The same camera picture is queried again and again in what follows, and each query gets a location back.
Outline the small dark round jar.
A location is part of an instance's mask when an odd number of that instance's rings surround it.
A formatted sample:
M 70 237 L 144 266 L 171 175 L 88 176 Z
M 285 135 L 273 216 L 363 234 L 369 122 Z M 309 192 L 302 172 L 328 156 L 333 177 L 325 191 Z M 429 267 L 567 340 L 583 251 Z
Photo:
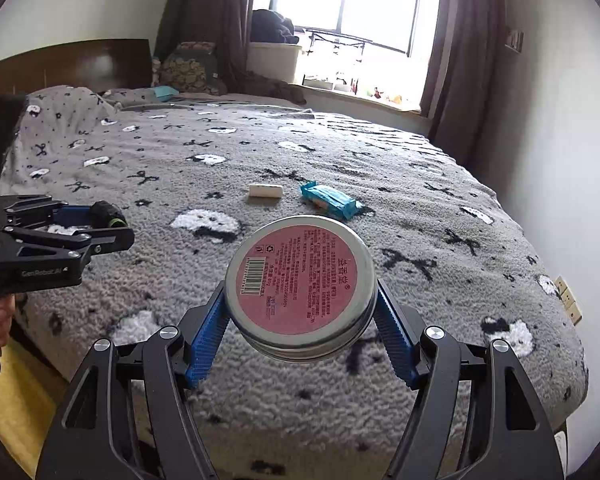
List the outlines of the small dark round jar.
M 94 229 L 117 229 L 128 226 L 122 211 L 104 200 L 99 200 L 90 207 L 90 219 Z

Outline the yellow fluffy rug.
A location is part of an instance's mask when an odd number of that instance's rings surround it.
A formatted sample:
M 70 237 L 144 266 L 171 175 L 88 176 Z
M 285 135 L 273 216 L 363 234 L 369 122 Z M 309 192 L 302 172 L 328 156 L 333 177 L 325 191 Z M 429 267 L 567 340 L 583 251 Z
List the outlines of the yellow fluffy rug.
M 0 441 L 33 479 L 68 382 L 14 340 L 2 349 L 1 367 Z

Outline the round silver tin pink label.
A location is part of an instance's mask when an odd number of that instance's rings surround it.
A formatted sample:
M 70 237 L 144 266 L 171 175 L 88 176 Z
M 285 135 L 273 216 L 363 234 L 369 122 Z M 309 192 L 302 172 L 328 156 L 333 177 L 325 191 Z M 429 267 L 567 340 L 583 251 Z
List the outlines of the round silver tin pink label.
M 259 352 L 288 362 L 347 349 L 372 320 L 377 278 L 370 250 L 344 224 L 294 216 L 262 226 L 225 274 L 232 321 Z

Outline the metal drying rack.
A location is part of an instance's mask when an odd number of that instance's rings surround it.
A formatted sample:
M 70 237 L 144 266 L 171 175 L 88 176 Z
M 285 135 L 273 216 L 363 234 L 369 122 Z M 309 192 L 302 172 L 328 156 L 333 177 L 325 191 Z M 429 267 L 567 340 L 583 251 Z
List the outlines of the metal drying rack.
M 300 38 L 306 54 L 332 53 L 362 58 L 366 46 L 370 44 L 370 40 L 367 39 L 321 28 L 300 27 L 296 30 L 296 35 Z

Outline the white storage box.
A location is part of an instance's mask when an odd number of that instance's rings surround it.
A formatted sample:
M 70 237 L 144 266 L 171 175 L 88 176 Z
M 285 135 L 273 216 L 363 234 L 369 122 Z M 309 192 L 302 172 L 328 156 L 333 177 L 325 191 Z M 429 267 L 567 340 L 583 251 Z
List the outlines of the white storage box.
M 293 84 L 301 52 L 302 47 L 298 44 L 250 42 L 247 70 L 266 78 Z

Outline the right dark brown curtain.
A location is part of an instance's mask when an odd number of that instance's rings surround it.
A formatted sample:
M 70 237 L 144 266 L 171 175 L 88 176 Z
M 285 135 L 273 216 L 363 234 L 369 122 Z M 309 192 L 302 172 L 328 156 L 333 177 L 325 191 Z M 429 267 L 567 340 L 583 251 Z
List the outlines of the right dark brown curtain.
M 482 135 L 498 54 L 505 39 L 505 0 L 439 0 L 420 109 L 428 138 L 469 166 Z

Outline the wall power socket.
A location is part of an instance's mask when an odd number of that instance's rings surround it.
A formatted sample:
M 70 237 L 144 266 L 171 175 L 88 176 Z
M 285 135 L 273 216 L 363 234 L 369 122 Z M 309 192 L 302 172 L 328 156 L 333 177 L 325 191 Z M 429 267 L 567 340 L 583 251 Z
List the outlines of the wall power socket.
M 562 276 L 558 276 L 558 278 L 556 278 L 555 285 L 567 315 L 569 316 L 572 324 L 577 326 L 582 320 L 582 312 L 577 303 L 576 297 L 573 295 L 571 288 Z

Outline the dark wooden headboard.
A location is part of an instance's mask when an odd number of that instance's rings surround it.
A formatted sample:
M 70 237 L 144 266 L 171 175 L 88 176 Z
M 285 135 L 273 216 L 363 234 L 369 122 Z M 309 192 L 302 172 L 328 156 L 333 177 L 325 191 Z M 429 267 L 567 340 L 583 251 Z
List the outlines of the dark wooden headboard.
M 96 92 L 147 88 L 151 55 L 146 39 L 99 39 L 56 44 L 0 61 L 0 94 L 61 86 Z

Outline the dark clothes pile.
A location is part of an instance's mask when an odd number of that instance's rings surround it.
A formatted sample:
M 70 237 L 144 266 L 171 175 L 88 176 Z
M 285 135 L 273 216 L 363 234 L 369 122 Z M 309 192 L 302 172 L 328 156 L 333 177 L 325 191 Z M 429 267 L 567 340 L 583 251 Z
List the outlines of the dark clothes pile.
M 294 33 L 294 24 L 272 10 L 254 10 L 251 15 L 251 42 L 267 44 L 298 44 L 299 37 Z

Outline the light blue snack wrapper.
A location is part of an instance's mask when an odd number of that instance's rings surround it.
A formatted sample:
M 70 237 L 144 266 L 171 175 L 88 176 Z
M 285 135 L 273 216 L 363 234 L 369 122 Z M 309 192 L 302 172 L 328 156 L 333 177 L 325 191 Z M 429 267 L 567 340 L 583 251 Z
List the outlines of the light blue snack wrapper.
M 350 220 L 363 208 L 355 198 L 331 186 L 315 181 L 300 186 L 301 195 L 338 219 Z

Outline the teal small pillow item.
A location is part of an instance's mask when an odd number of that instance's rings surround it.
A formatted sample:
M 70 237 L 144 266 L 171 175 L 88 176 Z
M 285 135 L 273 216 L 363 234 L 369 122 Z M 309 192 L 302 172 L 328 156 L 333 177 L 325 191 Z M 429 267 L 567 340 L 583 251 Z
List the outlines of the teal small pillow item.
M 170 99 L 173 99 L 180 94 L 178 90 L 171 86 L 151 87 L 150 90 L 154 92 L 154 95 L 159 102 L 170 101 Z

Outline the dark brown curtain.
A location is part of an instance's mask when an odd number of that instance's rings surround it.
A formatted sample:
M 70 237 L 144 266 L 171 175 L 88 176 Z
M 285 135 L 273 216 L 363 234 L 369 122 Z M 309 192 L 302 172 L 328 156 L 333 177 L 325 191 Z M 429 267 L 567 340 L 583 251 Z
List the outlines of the dark brown curtain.
M 469 166 L 482 135 L 498 54 L 505 39 L 505 0 L 439 0 L 420 109 L 428 138 Z
M 166 0 L 154 55 L 162 60 L 183 41 L 215 45 L 218 73 L 230 93 L 306 105 L 300 88 L 247 70 L 253 0 Z

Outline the grey patterned fleece blanket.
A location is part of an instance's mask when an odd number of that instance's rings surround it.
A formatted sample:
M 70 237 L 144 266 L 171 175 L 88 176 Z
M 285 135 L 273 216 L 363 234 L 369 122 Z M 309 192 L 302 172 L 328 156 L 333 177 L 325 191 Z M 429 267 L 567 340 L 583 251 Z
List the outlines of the grey patterned fleece blanket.
M 429 325 L 468 344 L 506 341 L 562 425 L 588 393 L 583 344 L 553 279 L 496 194 L 420 134 L 251 96 L 31 93 L 5 194 L 117 205 L 135 234 L 97 256 L 76 287 L 32 292 L 17 318 L 65 377 L 99 337 L 148 339 L 204 304 L 231 263 L 251 322 L 312 330 L 342 315 L 362 271 L 318 229 L 258 229 L 320 214 L 311 184 L 355 201 L 346 227 L 372 277 Z M 286 363 L 228 326 L 209 376 L 187 397 L 224 478 L 378 479 L 416 394 L 375 326 L 327 359 Z

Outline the small white stick tube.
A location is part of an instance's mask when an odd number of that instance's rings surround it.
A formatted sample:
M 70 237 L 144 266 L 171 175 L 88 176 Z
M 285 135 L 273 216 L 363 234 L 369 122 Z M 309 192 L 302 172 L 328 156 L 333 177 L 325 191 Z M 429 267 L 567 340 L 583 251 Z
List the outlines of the small white stick tube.
M 248 188 L 248 196 L 264 200 L 279 200 L 284 196 L 284 189 L 277 184 L 251 183 Z

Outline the brown patterned cushion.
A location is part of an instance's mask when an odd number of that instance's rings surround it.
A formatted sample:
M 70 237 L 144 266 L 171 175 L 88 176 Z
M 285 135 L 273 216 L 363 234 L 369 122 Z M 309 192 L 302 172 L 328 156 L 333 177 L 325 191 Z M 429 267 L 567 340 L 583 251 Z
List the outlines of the brown patterned cushion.
M 226 92 L 218 72 L 215 44 L 208 41 L 185 41 L 179 44 L 160 63 L 158 81 L 184 93 L 220 96 Z

